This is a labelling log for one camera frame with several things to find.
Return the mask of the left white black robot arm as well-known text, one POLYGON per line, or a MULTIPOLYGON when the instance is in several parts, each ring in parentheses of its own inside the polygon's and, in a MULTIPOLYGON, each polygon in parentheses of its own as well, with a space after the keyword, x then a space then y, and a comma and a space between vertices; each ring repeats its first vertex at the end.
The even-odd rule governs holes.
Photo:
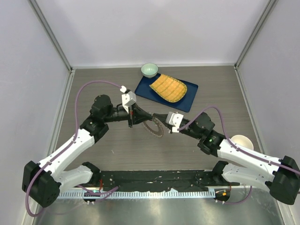
POLYGON ((128 121, 129 127, 152 120, 152 115, 136 104, 135 94, 121 96, 121 104, 113 106, 108 95, 97 96, 90 115, 75 134, 54 153, 38 163, 28 162, 23 171, 22 190, 41 207, 50 206, 60 193, 86 183, 95 187, 99 181, 99 169, 91 163, 65 171, 81 153, 96 144, 109 130, 109 122, 128 121))

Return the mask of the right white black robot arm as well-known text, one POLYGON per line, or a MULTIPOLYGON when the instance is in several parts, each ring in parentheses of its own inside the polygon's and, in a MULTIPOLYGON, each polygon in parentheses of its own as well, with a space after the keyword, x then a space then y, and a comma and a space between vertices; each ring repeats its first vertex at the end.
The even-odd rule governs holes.
POLYGON ((260 188, 270 193, 276 200, 293 205, 300 190, 300 169, 296 161, 289 157, 272 157, 227 138, 214 130, 215 124, 206 113, 201 113, 194 121, 182 114, 153 114, 171 133, 181 133, 197 139, 198 147, 207 155, 227 160, 222 162, 212 175, 217 185, 241 183, 260 188))

